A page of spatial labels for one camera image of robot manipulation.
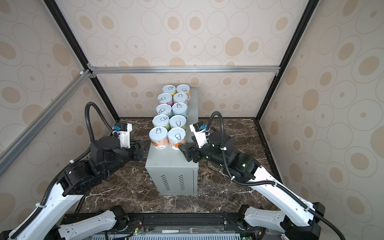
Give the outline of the brown can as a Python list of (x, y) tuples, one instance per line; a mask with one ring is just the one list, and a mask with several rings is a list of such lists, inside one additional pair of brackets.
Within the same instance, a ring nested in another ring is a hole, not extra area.
[(179, 146), (185, 145), (186, 131), (183, 128), (172, 128), (168, 132), (169, 144), (173, 150), (179, 150)]

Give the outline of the grey green can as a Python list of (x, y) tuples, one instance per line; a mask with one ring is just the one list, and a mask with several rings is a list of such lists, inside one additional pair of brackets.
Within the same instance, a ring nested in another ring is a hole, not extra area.
[(186, 119), (188, 118), (188, 105), (185, 103), (175, 103), (172, 106), (172, 112), (173, 115), (180, 115), (185, 117)]

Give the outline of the orange can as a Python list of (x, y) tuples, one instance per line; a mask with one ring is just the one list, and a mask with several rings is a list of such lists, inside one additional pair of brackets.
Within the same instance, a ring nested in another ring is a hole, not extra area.
[(164, 127), (152, 128), (149, 137), (155, 149), (162, 150), (169, 145), (168, 130)]

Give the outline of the pink can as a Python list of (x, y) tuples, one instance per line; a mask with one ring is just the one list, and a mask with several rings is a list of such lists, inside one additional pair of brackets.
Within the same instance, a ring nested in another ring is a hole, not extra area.
[(188, 95), (185, 93), (176, 93), (173, 96), (173, 102), (174, 102), (174, 104), (184, 103), (184, 104), (188, 105)]
[(159, 102), (159, 105), (167, 104), (172, 107), (174, 104), (173, 96), (168, 93), (162, 93), (158, 96), (158, 102)]

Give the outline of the white can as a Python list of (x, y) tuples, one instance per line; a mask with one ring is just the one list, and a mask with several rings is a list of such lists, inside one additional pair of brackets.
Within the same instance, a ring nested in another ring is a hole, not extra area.
[(168, 104), (160, 104), (156, 107), (156, 112), (158, 115), (166, 115), (169, 118), (173, 116), (172, 106)]

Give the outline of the yellow can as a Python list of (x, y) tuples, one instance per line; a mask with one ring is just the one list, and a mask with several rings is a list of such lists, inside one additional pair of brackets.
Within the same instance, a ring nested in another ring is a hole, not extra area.
[(177, 89), (173, 85), (166, 85), (166, 86), (162, 87), (162, 91), (163, 91), (163, 93), (170, 94), (172, 96), (174, 96), (177, 93)]
[(187, 96), (188, 96), (188, 99), (190, 99), (190, 95), (191, 95), (191, 93), (190, 93), (190, 86), (189, 85), (185, 85), (185, 84), (182, 84), (182, 85), (178, 85), (177, 87), (176, 87), (176, 90), (177, 90), (177, 92), (178, 93), (184, 93), (184, 94), (186, 94)]

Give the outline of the pink can front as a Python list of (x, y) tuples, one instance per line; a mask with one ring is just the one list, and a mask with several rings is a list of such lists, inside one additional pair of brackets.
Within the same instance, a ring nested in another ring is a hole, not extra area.
[(173, 96), (168, 93), (162, 93), (158, 96), (158, 102), (159, 102), (159, 105), (167, 104), (172, 107), (174, 104)]

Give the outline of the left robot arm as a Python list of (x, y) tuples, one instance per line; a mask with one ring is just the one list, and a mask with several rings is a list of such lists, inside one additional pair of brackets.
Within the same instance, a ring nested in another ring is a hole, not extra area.
[[(111, 136), (95, 139), (90, 108), (97, 111), (111, 131)], [(140, 162), (148, 156), (151, 141), (132, 142), (132, 126), (117, 123), (111, 127), (95, 103), (86, 104), (85, 120), (90, 136), (89, 148), (54, 177), (42, 201), (21, 225), (1, 233), (2, 240), (43, 240), (68, 209), (93, 187), (107, 180), (127, 163)]]

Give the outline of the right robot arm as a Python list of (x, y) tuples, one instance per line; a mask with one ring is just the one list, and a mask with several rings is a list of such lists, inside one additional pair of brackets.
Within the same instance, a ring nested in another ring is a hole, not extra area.
[(261, 193), (278, 207), (277, 211), (245, 207), (241, 221), (250, 227), (262, 227), (282, 233), (289, 240), (318, 240), (319, 222), (331, 228), (343, 240), (343, 233), (324, 217), (325, 206), (307, 201), (274, 178), (256, 159), (238, 152), (225, 131), (220, 112), (213, 112), (207, 124), (190, 125), (193, 143), (180, 146), (188, 162), (206, 159), (220, 165), (230, 180)]

